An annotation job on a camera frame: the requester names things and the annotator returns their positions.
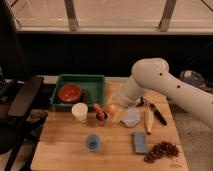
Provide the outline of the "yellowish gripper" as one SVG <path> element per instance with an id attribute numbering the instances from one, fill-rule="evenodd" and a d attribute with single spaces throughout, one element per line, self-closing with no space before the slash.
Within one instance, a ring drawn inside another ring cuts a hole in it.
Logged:
<path id="1" fill-rule="evenodd" d="M 107 100 L 106 100 L 105 109 L 107 110 L 107 112 L 108 112 L 108 106 L 111 105 L 111 104 L 114 104 L 116 106 L 116 111 L 115 111 L 114 115 L 116 115 L 117 113 L 119 113 L 120 111 L 123 110 L 123 108 L 118 104 L 117 97 L 116 97 L 115 94 L 109 95 Z"/>

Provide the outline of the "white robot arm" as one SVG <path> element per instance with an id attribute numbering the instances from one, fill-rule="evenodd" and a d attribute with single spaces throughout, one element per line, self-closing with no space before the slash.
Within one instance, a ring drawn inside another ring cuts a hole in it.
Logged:
<path id="1" fill-rule="evenodd" d="M 141 59 L 133 65 L 131 76 L 107 100 L 107 107 L 115 105 L 112 121 L 119 122 L 124 111 L 136 106 L 147 90 L 165 95 L 213 129 L 213 94 L 176 79 L 162 58 Z"/>

